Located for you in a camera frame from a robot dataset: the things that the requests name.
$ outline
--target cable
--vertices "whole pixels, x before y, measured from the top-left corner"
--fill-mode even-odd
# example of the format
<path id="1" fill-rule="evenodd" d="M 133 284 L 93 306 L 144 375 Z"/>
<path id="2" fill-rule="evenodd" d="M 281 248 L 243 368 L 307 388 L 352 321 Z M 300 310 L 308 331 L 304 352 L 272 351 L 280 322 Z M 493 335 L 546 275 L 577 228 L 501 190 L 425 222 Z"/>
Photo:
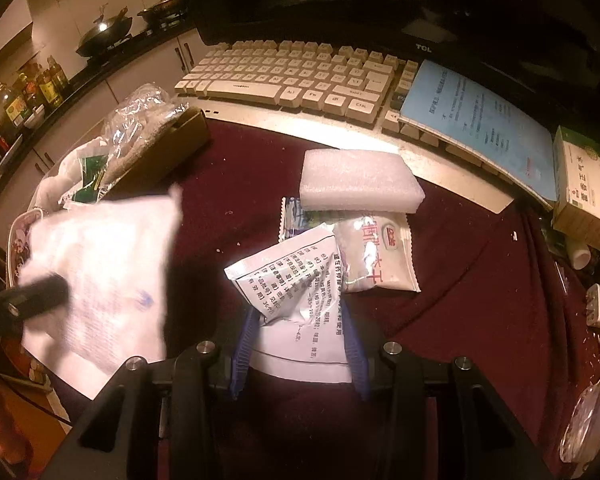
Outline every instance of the cable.
<path id="1" fill-rule="evenodd" d="M 50 412 L 48 409 L 44 408 L 43 406 L 40 406 L 38 403 L 34 402 L 33 400 L 29 399 L 29 397 L 24 396 L 23 394 L 21 394 L 18 390 L 16 390 L 11 383 L 5 379 L 4 377 L 2 377 L 0 375 L 0 380 L 2 381 L 3 384 L 5 384 L 7 386 L 8 389 L 10 389 L 14 394 L 16 394 L 17 396 L 19 396 L 22 400 L 24 400 L 25 402 L 28 402 L 29 404 L 31 404 L 34 408 L 39 409 L 41 412 L 46 413 L 48 416 L 52 416 L 55 420 L 58 420 L 59 422 L 62 422 L 63 424 L 68 425 L 69 427 L 73 427 L 74 425 L 66 420 L 65 418 L 63 418 L 62 416 L 56 415 L 54 412 Z"/>

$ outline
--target desk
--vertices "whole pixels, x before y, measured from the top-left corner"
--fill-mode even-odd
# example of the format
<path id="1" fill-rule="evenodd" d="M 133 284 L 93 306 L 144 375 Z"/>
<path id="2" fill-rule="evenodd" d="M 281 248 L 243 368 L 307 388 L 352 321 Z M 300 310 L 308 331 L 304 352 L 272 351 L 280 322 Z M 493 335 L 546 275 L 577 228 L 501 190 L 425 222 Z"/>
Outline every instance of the desk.
<path id="1" fill-rule="evenodd" d="M 276 243 L 282 196 L 296 196 L 304 151 L 318 144 L 208 121 L 211 144 L 174 172 L 184 218 L 168 277 L 168 354 L 211 335 L 241 298 L 223 269 Z M 364 306 L 387 337 L 425 357 L 463 354 L 482 369 L 554 474 L 557 446 L 580 391 L 600 377 L 585 291 L 566 270 L 565 296 L 536 214 L 513 202 L 493 214 L 428 182 L 409 217 L 421 293 L 376 289 Z M 70 406 L 58 388 L 71 416 Z M 224 477 L 371 477 L 384 405 L 349 384 L 284 381 L 250 371 L 240 399 L 212 422 Z"/>

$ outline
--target white foam block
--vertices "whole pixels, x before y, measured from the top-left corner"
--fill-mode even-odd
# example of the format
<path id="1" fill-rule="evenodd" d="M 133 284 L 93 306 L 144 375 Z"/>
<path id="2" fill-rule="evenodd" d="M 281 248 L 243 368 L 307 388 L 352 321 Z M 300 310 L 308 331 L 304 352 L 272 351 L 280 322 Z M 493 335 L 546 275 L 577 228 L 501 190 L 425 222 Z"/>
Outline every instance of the white foam block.
<path id="1" fill-rule="evenodd" d="M 300 202 L 306 210 L 415 213 L 424 191 L 400 155 L 307 150 Z"/>

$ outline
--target metal bolt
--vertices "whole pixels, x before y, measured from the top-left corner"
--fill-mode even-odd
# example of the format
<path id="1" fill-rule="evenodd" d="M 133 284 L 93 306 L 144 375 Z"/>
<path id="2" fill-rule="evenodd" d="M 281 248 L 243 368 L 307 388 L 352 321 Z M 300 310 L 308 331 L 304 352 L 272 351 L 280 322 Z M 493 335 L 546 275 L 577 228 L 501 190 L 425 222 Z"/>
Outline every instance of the metal bolt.
<path id="1" fill-rule="evenodd" d="M 142 367 L 144 364 L 146 364 L 144 358 L 135 356 L 126 360 L 125 367 L 127 370 L 138 370 L 138 368 Z"/>
<path id="2" fill-rule="evenodd" d="M 454 363 L 461 370 L 470 370 L 472 368 L 472 366 L 474 366 L 474 364 L 471 362 L 471 359 L 469 359 L 468 357 L 464 357 L 464 356 L 456 357 L 456 360 L 454 361 Z"/>
<path id="3" fill-rule="evenodd" d="M 382 349 L 389 355 L 398 355 L 402 352 L 402 345 L 395 341 L 389 341 L 388 343 L 384 343 Z"/>
<path id="4" fill-rule="evenodd" d="M 216 343 L 213 341 L 201 341 L 196 345 L 196 350 L 199 354 L 211 354 L 216 349 Z"/>

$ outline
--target kitchen counter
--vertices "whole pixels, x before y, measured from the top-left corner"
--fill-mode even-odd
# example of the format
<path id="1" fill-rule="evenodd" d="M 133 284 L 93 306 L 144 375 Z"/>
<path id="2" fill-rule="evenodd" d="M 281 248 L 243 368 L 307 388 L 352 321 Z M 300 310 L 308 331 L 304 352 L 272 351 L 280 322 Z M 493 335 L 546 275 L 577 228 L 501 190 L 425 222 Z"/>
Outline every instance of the kitchen counter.
<path id="1" fill-rule="evenodd" d="M 21 145 L 11 155 L 10 160 L 4 164 L 2 174 L 0 176 L 0 194 L 4 191 L 9 183 L 10 177 L 15 173 L 26 156 L 33 147 L 40 142 L 45 134 L 58 122 L 58 120 L 67 113 L 80 99 L 94 89 L 99 83 L 104 81 L 108 76 L 128 65 L 133 60 L 142 56 L 159 46 L 166 41 L 176 38 L 179 34 L 188 32 L 195 28 L 194 23 L 189 20 L 170 27 L 167 30 L 154 32 L 149 36 L 135 36 L 131 40 L 123 43 L 123 48 L 117 48 L 116 53 L 109 58 L 105 63 L 89 64 L 74 77 L 71 78 L 71 84 L 74 92 L 64 100 L 64 102 L 49 115 L 45 116 L 40 127 L 28 135 L 25 134 Z"/>

